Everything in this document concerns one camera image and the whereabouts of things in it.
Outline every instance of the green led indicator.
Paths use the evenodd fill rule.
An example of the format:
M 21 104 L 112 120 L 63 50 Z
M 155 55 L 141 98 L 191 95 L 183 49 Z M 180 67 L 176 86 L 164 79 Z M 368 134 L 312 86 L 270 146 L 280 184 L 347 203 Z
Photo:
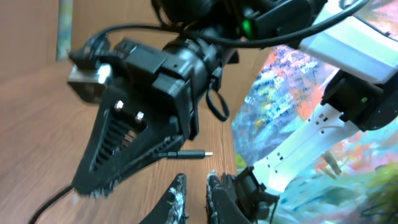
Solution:
M 246 34 L 246 37 L 248 39 L 253 39 L 253 33 L 251 30 L 250 20 L 248 20 L 248 19 L 243 20 L 242 27 L 243 27 L 244 33 Z

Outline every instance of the painted canvas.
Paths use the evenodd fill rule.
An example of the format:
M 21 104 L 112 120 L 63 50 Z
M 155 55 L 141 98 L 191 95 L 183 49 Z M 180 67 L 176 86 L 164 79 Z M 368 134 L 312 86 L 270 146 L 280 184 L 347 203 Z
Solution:
M 398 39 L 398 0 L 371 1 L 358 16 Z M 306 120 L 336 68 L 278 46 L 236 119 L 238 169 L 264 158 Z M 273 223 L 398 223 L 398 119 L 337 144 L 280 196 Z

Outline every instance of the metal screw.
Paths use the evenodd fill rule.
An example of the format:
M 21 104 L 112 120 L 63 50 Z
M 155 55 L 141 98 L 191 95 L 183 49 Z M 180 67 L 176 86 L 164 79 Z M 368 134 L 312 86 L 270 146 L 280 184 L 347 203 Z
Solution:
M 114 109 L 116 111 L 120 111 L 123 108 L 123 102 L 121 100 L 117 101 L 116 104 L 114 105 Z
M 141 123 L 141 121 L 142 121 L 142 119 L 144 118 L 144 113 L 143 112 L 138 112 L 137 113 L 137 115 L 136 115 L 136 121 L 138 122 L 138 123 Z

